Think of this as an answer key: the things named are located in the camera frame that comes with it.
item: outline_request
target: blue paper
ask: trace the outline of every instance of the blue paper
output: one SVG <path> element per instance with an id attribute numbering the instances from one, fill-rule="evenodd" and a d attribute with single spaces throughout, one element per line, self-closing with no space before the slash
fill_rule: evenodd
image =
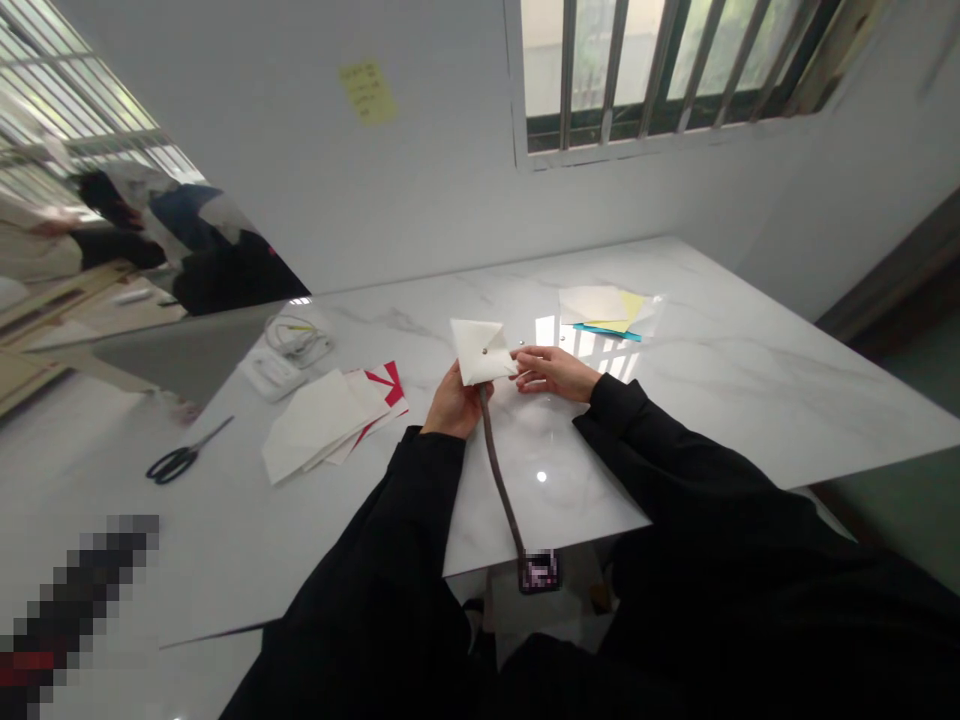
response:
<path id="1" fill-rule="evenodd" d="M 587 332 L 596 333 L 597 335 L 616 335 L 617 337 L 623 338 L 624 340 L 633 340 L 634 342 L 643 341 L 642 335 L 637 335 L 636 333 L 632 333 L 629 331 L 625 333 L 618 333 L 614 330 L 603 330 L 601 328 L 590 327 L 589 325 L 584 325 L 583 323 L 577 323 L 573 327 L 575 327 L 577 330 L 586 330 Z"/>

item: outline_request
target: phone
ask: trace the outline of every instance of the phone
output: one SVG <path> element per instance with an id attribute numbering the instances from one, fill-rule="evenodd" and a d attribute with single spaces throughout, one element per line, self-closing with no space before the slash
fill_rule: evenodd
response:
<path id="1" fill-rule="evenodd" d="M 526 550 L 520 559 L 520 592 L 524 595 L 559 590 L 560 553 L 556 550 Z"/>

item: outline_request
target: person's left hand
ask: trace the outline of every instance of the person's left hand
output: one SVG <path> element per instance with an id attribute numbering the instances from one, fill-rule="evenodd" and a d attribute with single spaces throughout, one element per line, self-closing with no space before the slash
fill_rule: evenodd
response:
<path id="1" fill-rule="evenodd" d="M 489 398 L 493 395 L 493 383 L 488 382 L 485 385 Z M 464 387 L 458 360 L 440 381 L 440 387 L 433 396 L 433 404 L 420 433 L 438 432 L 466 440 L 482 414 L 480 388 L 476 385 Z"/>

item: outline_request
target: scissors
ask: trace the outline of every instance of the scissors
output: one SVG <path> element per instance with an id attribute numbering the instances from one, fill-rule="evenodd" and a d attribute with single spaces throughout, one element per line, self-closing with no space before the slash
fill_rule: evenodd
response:
<path id="1" fill-rule="evenodd" d="M 150 469 L 147 470 L 147 477 L 157 485 L 166 485 L 168 482 L 176 480 L 196 462 L 200 456 L 200 448 L 210 442 L 214 435 L 229 425 L 234 417 L 234 415 L 228 417 L 193 445 L 177 448 L 176 450 L 168 452 L 150 466 Z"/>

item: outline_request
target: window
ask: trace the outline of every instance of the window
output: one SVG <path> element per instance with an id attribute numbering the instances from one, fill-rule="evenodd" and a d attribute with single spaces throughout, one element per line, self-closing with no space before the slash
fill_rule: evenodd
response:
<path id="1" fill-rule="evenodd" d="M 122 159 L 202 180 L 47 0 L 0 0 L 0 89 L 62 140 L 77 170 Z M 36 132 L 0 110 L 0 187 L 41 205 L 78 205 L 69 174 Z"/>
<path id="2" fill-rule="evenodd" d="M 520 0 L 527 153 L 815 113 L 882 5 Z"/>

